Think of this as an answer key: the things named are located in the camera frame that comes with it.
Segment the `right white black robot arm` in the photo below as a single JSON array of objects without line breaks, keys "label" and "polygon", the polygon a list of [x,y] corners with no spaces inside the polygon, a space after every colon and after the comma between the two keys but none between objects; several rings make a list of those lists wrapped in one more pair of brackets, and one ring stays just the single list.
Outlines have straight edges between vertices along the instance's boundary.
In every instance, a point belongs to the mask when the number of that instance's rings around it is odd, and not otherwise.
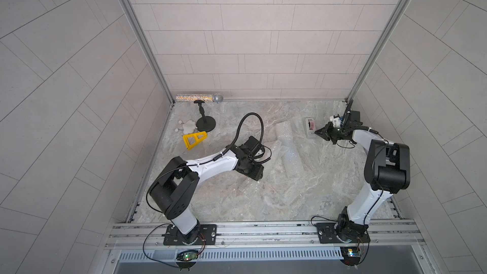
[{"label": "right white black robot arm", "polygon": [[387,199],[408,188],[410,148],[391,142],[365,126],[344,128],[329,122],[315,134],[335,145],[339,140],[355,142],[367,153],[363,170],[365,183],[355,200],[342,210],[335,225],[337,238],[350,243],[366,234],[370,220]]}]

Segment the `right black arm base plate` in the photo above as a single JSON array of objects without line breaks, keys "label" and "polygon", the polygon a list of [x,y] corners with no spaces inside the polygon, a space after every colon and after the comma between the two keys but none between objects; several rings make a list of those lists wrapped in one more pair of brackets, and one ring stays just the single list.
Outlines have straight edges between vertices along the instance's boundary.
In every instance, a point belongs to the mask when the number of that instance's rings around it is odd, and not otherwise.
[{"label": "right black arm base plate", "polygon": [[359,242],[369,243],[368,225],[358,225],[347,223],[345,227],[340,227],[338,223],[315,223],[318,238],[321,244],[357,244]]}]

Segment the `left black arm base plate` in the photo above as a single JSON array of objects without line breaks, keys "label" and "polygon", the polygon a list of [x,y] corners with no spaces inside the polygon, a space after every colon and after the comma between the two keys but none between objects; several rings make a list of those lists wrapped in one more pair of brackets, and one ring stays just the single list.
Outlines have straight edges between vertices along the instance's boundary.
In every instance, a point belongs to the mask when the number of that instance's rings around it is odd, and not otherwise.
[{"label": "left black arm base plate", "polygon": [[164,236],[165,246],[202,246],[216,243],[217,225],[197,224],[188,234],[183,234],[176,226],[167,228]]}]

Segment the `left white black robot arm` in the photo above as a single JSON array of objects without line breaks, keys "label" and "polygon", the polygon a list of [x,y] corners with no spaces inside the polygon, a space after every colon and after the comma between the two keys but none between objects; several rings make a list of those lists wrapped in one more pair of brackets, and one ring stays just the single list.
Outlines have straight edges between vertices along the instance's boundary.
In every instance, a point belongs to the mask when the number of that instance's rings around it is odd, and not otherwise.
[{"label": "left white black robot arm", "polygon": [[236,171],[259,181],[263,177],[265,147],[248,149],[232,147],[216,154],[185,161],[171,159],[148,189],[148,196],[176,228],[176,237],[184,244],[194,243],[200,234],[200,222],[190,210],[190,202],[197,187],[221,173]]}]

